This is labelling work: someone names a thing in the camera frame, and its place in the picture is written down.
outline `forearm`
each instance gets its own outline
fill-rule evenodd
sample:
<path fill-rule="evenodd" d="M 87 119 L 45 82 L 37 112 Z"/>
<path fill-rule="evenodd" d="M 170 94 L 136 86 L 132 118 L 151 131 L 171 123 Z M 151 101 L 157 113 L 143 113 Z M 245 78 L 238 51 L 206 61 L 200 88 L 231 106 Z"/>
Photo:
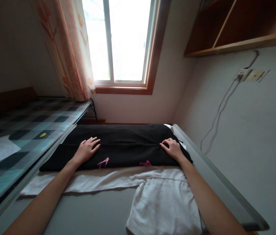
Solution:
<path fill-rule="evenodd" d="M 42 234 L 77 165 L 68 162 L 59 174 L 39 193 L 4 234 Z"/>
<path fill-rule="evenodd" d="M 247 233 L 243 227 L 194 166 L 185 157 L 182 157 L 178 162 L 187 177 L 201 216 L 210 234 L 246 235 Z"/>

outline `power outlet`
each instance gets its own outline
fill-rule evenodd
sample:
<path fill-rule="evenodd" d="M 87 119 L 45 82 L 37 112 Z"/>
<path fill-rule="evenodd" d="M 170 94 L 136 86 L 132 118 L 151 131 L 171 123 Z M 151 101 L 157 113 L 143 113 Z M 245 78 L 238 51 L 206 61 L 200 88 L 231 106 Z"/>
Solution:
<path fill-rule="evenodd" d="M 251 72 L 251 69 L 239 69 L 238 77 L 239 78 L 241 77 L 240 81 L 243 82 L 248 77 L 250 72 Z"/>

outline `checkered mattress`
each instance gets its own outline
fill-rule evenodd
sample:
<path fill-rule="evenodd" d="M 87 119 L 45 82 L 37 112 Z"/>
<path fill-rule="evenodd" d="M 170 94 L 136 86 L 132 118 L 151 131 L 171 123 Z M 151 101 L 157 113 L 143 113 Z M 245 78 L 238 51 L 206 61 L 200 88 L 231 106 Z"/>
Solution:
<path fill-rule="evenodd" d="M 38 98 L 0 114 L 0 137 L 21 150 L 0 161 L 0 198 L 90 106 L 90 101 Z"/>

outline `wooden headboard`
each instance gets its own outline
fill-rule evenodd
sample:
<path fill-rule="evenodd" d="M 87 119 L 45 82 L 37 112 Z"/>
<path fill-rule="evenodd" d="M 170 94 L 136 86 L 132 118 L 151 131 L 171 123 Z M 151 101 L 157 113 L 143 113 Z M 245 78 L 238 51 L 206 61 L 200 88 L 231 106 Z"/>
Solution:
<path fill-rule="evenodd" d="M 33 87 L 2 92 L 0 93 L 0 113 L 24 105 L 37 97 Z"/>

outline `folded black blanket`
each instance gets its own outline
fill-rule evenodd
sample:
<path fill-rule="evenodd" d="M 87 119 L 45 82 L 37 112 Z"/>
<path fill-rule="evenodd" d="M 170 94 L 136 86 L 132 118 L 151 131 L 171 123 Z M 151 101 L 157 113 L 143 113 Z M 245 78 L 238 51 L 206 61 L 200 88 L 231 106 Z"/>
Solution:
<path fill-rule="evenodd" d="M 168 138 L 179 142 L 173 132 L 163 124 L 78 125 L 40 167 L 40 171 L 62 170 L 76 153 L 79 144 L 90 137 L 101 139 L 101 146 L 77 170 L 140 165 L 179 166 L 159 145 Z M 182 146 L 180 148 L 192 163 L 189 153 Z"/>

